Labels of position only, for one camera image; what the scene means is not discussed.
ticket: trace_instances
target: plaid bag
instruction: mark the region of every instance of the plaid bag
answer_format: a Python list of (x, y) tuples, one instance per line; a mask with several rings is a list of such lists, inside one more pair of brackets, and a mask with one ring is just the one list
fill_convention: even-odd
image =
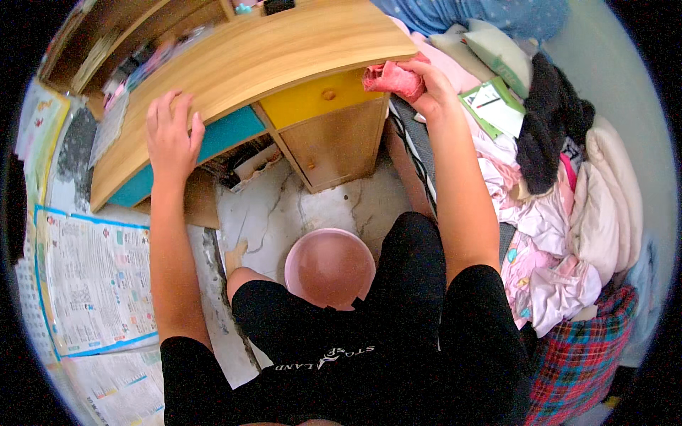
[(608, 393), (632, 330), (637, 294), (631, 286), (607, 287), (595, 304), (596, 318), (564, 320), (538, 341), (526, 425), (558, 425)]

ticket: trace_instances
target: hand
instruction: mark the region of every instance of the hand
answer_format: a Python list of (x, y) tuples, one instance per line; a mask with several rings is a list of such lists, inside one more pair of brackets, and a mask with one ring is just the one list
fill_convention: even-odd
[(171, 103), (182, 91), (169, 91), (154, 99), (147, 111), (147, 148), (154, 172), (154, 185), (184, 188), (196, 167), (204, 138), (204, 123), (198, 112), (192, 117), (192, 135), (187, 133), (187, 113), (192, 95), (182, 95), (171, 113)]
[(436, 119), (455, 110), (457, 93), (452, 88), (450, 80), (433, 65), (419, 62), (401, 62), (399, 67), (420, 75), (426, 84), (426, 92), (419, 97), (412, 107), (425, 116), (426, 121)]

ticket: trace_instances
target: cabinet knob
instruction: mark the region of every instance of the cabinet knob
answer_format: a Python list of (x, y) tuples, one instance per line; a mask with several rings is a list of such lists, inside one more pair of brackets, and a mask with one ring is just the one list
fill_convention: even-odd
[(334, 92), (333, 89), (327, 89), (324, 92), (322, 92), (322, 97), (325, 98), (327, 101), (331, 101), (333, 98), (336, 97), (336, 93)]

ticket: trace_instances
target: teal panel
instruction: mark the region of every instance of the teal panel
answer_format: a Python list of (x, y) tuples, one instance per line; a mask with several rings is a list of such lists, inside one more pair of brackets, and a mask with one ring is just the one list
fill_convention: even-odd
[(198, 161), (201, 163), (263, 130), (265, 126), (250, 106), (240, 108), (206, 127)]
[[(204, 141), (201, 144), (198, 161), (225, 151), (230, 146), (265, 130), (265, 126), (258, 119), (250, 106), (245, 106), (218, 121), (206, 126)], [(147, 164), (135, 176), (116, 191), (108, 202), (123, 207), (133, 207), (151, 194), (154, 175), (151, 164)]]
[(133, 207), (151, 194), (151, 184), (154, 183), (154, 174), (151, 164), (137, 172), (135, 176), (123, 184), (123, 186), (109, 198), (111, 204), (123, 207)]

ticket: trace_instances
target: book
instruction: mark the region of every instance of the book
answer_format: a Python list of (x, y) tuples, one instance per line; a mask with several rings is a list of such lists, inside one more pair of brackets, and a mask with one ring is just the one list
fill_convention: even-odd
[(526, 109), (509, 92), (500, 76), (461, 93), (458, 97), (491, 139), (501, 134), (518, 137)]

